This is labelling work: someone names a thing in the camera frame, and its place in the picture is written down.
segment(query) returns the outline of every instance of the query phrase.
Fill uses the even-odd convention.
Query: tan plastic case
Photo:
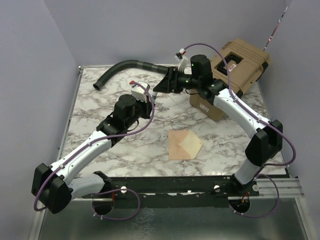
[[[231,72],[231,87],[238,96],[244,95],[270,64],[269,53],[240,38],[225,44],[221,54],[228,62],[229,71]],[[215,55],[210,61],[213,77],[228,83],[227,70],[222,63],[221,57]],[[215,122],[218,122],[225,114],[219,108],[199,97],[198,94],[190,95],[190,104]]]

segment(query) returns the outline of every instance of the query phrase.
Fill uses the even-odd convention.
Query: purple wall
[[[268,46],[272,64],[260,80],[268,112],[283,123],[297,159],[298,176],[320,237],[320,1],[293,0]],[[284,144],[286,161],[292,150]]]
[[[42,0],[1,3],[0,56],[0,238],[23,240],[33,173],[57,157],[78,68]]]
[[[79,65],[127,59],[176,63],[195,42],[222,47],[237,37],[263,48],[286,0],[44,0]],[[188,55],[213,53],[194,47]]]

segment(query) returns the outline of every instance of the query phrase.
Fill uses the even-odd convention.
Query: white connector
[[[182,56],[182,59],[178,65],[178,70],[181,72],[184,72],[188,63],[189,63],[189,59],[186,56]]]
[[[139,81],[139,84],[141,84],[142,86],[145,87],[145,89],[147,89],[149,91],[150,89],[150,85],[144,81]],[[142,102],[147,102],[148,96],[145,93],[145,90],[143,90],[141,87],[139,87],[138,85],[131,85],[132,89],[131,89],[131,94],[132,96],[134,96],[137,100],[140,100]]]
[[[189,59],[186,56],[184,56],[185,53],[186,53],[186,50],[184,48],[181,48],[180,51],[178,51],[174,56],[175,59],[177,59],[179,62],[178,70],[181,72],[185,71],[189,62]]]

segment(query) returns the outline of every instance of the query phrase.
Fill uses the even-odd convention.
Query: folded paper
[[[169,160],[194,159],[203,145],[197,135],[190,130],[168,131]]]

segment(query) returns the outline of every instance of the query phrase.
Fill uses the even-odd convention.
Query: marble table
[[[141,69],[126,69],[115,75],[101,91],[92,84],[109,68],[88,67],[83,70],[74,110],[72,113],[63,155],[70,153],[96,129],[113,111],[122,94],[130,93],[129,82],[148,82],[151,89],[163,78],[162,74]],[[255,84],[243,101],[263,116],[266,108]],[[140,119],[139,128],[147,120]],[[193,160],[168,160],[168,131],[192,130],[203,142]],[[214,122],[189,103],[189,95],[162,94],[156,99],[155,117],[151,125],[136,135],[123,138],[104,152],[79,174],[84,177],[102,171],[110,177],[165,177],[165,176],[218,176],[231,175],[245,159],[250,139],[228,116]],[[277,154],[273,163],[282,162]],[[283,167],[269,166],[266,174],[285,174]]]

